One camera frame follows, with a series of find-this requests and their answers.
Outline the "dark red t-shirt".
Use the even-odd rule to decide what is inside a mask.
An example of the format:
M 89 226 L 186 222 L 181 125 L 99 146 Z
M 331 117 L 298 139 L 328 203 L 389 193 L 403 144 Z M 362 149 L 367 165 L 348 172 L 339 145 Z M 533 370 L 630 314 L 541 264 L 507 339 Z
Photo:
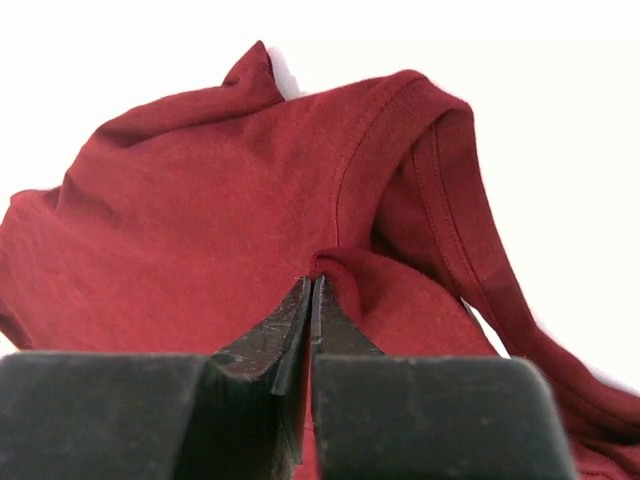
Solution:
M 639 400 L 536 325 L 497 232 L 473 113 L 404 70 L 285 99 L 262 43 L 218 87 L 100 126 L 1 224 L 18 349 L 209 353 L 326 274 L 395 355 L 490 355 L 474 307 L 554 389 L 579 475 L 639 475 Z

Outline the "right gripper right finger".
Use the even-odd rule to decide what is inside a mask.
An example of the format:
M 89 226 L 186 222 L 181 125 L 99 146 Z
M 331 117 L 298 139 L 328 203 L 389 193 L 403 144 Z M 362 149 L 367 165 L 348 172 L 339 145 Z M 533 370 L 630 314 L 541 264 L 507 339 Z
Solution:
M 311 355 L 383 355 L 341 308 L 325 275 L 313 284 L 310 318 Z

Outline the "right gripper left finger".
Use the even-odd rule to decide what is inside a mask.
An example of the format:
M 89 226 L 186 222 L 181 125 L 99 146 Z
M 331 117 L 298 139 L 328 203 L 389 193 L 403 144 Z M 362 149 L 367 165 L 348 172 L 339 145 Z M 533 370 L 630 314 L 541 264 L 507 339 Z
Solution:
M 310 278 L 297 280 L 269 316 L 211 356 L 216 417 L 245 436 L 242 446 L 280 438 L 294 465 L 303 453 L 311 293 Z

